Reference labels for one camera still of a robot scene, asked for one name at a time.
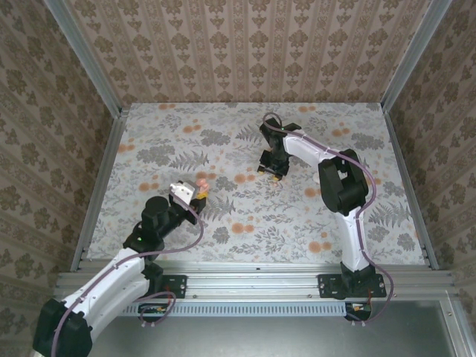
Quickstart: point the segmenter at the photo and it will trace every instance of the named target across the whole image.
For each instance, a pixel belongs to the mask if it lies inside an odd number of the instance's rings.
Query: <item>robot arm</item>
[[[337,279],[338,281],[333,279],[332,284],[327,286],[324,284],[325,289],[320,290],[321,297],[359,298],[368,296],[369,289],[372,290],[374,296],[385,296],[385,287],[380,286],[383,281],[382,276],[376,274],[375,268],[365,259],[358,240],[356,214],[360,207],[365,205],[365,196],[369,192],[362,170],[305,140],[303,138],[305,133],[297,124],[291,123],[281,128],[274,118],[268,119],[266,123],[277,130],[265,124],[260,127],[271,151],[263,152],[258,171],[272,173],[276,179],[280,180],[289,170],[289,157],[300,158],[319,172],[324,204],[336,213],[335,217],[343,243],[342,275]],[[351,149],[339,153],[359,162],[357,154]],[[363,242],[364,250],[366,250],[365,239]]]
[[[162,251],[165,236],[184,220],[196,224],[196,217],[187,209],[192,207],[196,213],[200,213],[206,205],[207,190],[205,180],[197,184],[179,181],[170,185],[173,195],[168,201],[159,196],[149,199],[142,211],[141,222],[134,227],[123,248],[111,262],[75,293],[62,301],[50,299],[43,306],[33,348],[45,357],[52,355],[53,337],[58,323],[79,298],[81,303],[71,310],[62,326],[56,357],[86,357],[99,334],[130,303],[140,297],[164,291],[163,269],[153,262],[157,254],[145,257],[137,255]],[[174,196],[185,205],[174,202]],[[125,263],[118,264],[125,259],[128,259]],[[98,278],[111,268],[107,278],[97,283]],[[91,290],[82,297],[87,289]]]
[[[300,134],[305,134],[303,130],[297,130],[296,132]],[[340,179],[337,180],[338,173],[335,169],[337,167],[336,164],[345,165],[345,163],[340,163],[340,159],[337,158],[335,155],[332,155],[327,151],[319,149],[310,144],[308,141],[305,141],[304,139],[299,138],[297,136],[287,135],[285,138],[283,138],[283,147],[289,155],[296,156],[306,162],[310,167],[319,169],[319,176],[323,176],[322,185],[329,186],[330,184],[336,184],[336,190],[344,189],[344,183],[339,184]],[[348,151],[348,155],[355,154],[354,152],[352,152],[352,150]],[[332,177],[332,174],[334,175],[333,179],[335,179],[335,181],[325,181],[324,176],[326,176],[326,178],[330,178]],[[361,180],[359,184],[361,184],[362,193],[367,194],[368,187],[365,180]],[[327,207],[329,208],[329,206],[333,206],[332,212],[336,212],[338,210],[337,202],[333,200],[333,197],[335,197],[335,195],[333,195],[333,192],[335,192],[335,190],[330,190],[329,188],[323,187],[321,192],[323,195],[323,199],[327,204]],[[358,245],[357,224],[355,219],[357,210],[358,208],[353,208],[348,212],[347,215],[341,213],[335,215],[342,239],[342,263],[350,271],[362,270],[369,266],[368,261],[366,261],[366,259],[362,255],[360,247]]]

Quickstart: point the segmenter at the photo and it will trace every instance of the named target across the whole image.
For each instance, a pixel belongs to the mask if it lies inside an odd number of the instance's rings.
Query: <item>metal plate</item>
[[[368,285],[356,292],[346,292],[343,289],[341,274],[318,275],[319,295],[321,298],[335,298],[343,300],[345,298],[385,298],[384,278],[381,274],[376,274],[372,279],[368,279]]]

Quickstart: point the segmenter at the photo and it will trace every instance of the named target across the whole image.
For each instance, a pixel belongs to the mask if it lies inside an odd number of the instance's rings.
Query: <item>patterned wallpaper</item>
[[[430,0],[67,0],[123,105],[379,102]]]
[[[390,116],[442,268],[476,331],[476,1],[454,0]]]
[[[41,1],[0,1],[0,356],[69,270],[112,119]]]

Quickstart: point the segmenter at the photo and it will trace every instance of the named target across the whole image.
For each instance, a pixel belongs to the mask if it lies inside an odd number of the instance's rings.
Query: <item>purple cable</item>
[[[161,324],[165,320],[165,318],[172,312],[173,307],[176,305],[177,297],[176,297],[174,292],[156,292],[155,294],[152,294],[152,295],[149,295],[149,296],[146,296],[146,297],[143,297],[143,298],[141,297],[141,298],[137,299],[136,301],[134,301],[135,303],[140,303],[141,301],[148,301],[150,299],[156,298],[158,296],[164,296],[164,295],[172,296],[172,299],[173,299],[172,304],[169,306],[167,311],[161,316],[161,318],[159,318],[156,322],[152,322],[152,323],[148,323],[144,320],[144,313],[147,310],[151,309],[152,307],[143,309],[141,311],[141,315],[139,316],[139,319],[141,320],[142,326],[145,326],[146,324],[149,324],[150,326],[155,327],[155,326]]]
[[[203,234],[204,234],[204,226],[203,226],[203,221],[200,219],[199,215],[197,212],[195,212],[194,209],[192,209],[191,206],[187,205],[185,202],[183,202],[179,197],[177,197],[173,192],[170,192],[170,195],[172,195],[174,201],[182,205],[184,208],[186,208],[188,211],[190,211],[193,216],[196,218],[197,222],[200,225],[200,236],[197,238],[197,240],[183,248],[177,248],[177,249],[169,249],[168,251],[148,251],[147,253],[137,253],[130,255],[119,262],[117,262],[115,265],[113,265],[111,268],[106,270],[104,273],[102,273],[95,281],[91,283],[91,285],[76,299],[70,307],[65,311],[61,319],[59,320],[58,327],[54,332],[53,336],[53,344],[51,345],[51,357],[56,357],[57,355],[57,347],[58,347],[58,339],[60,338],[60,332],[63,327],[63,325],[66,322],[66,319],[68,318],[69,314],[74,310],[76,306],[78,306],[80,303],[82,303],[85,299],[85,297],[91,292],[92,289],[94,289],[97,284],[99,284],[105,277],[107,277],[111,272],[113,272],[115,269],[117,269],[119,266],[123,265],[125,262],[128,262],[131,259],[135,258],[142,258],[142,257],[148,257],[149,255],[159,255],[159,254],[170,254],[170,253],[179,253],[181,251],[186,251],[190,248],[193,248],[197,244],[200,243],[202,240]]]
[[[283,122],[278,114],[273,113],[273,112],[267,112],[263,116],[263,123],[265,124],[265,126],[267,128],[269,128],[271,130],[274,130],[275,132],[285,132],[288,135],[295,136],[297,138],[301,138],[301,139],[307,141],[308,143],[314,145],[318,149],[324,150],[324,151],[326,151],[330,154],[333,154],[333,155],[337,156],[338,158],[341,158],[342,160],[348,161],[351,164],[356,165],[362,171],[364,171],[365,175],[370,179],[370,183],[372,184],[372,196],[370,197],[369,202],[367,202],[364,206],[362,206],[362,208],[360,210],[357,211],[356,221],[357,221],[358,244],[360,245],[360,250],[361,250],[362,255],[364,256],[366,261],[368,261],[369,264],[371,264],[372,266],[374,266],[375,268],[380,270],[382,273],[384,273],[387,276],[388,280],[390,281],[390,291],[389,291],[387,300],[385,301],[385,305],[377,313],[377,315],[375,315],[374,317],[372,317],[372,318],[370,318],[366,321],[362,321],[362,324],[368,324],[369,322],[376,320],[388,307],[388,304],[390,303],[390,300],[392,299],[392,296],[393,296],[393,287],[394,287],[395,283],[393,282],[393,279],[392,279],[391,275],[388,273],[388,271],[386,271],[384,268],[382,268],[381,266],[379,266],[378,264],[373,262],[373,260],[371,260],[369,258],[369,256],[367,255],[367,253],[365,252],[365,249],[364,249],[364,238],[362,237],[361,224],[360,224],[359,216],[364,212],[364,210],[366,210],[375,201],[375,198],[377,196],[377,186],[376,186],[376,183],[375,183],[375,180],[374,180],[372,174],[360,162],[358,162],[356,160],[353,160],[352,158],[349,158],[345,155],[342,155],[340,152],[338,152],[336,150],[333,150],[333,149],[330,149],[329,147],[324,146],[323,144],[319,143],[315,139],[310,138],[309,136],[307,136],[305,134],[300,134],[300,133],[297,133],[297,132],[290,132],[289,130],[285,130],[283,128],[276,128],[274,126],[269,125],[268,123],[266,123],[266,117],[268,117],[268,115],[275,116],[279,120],[280,123]]]

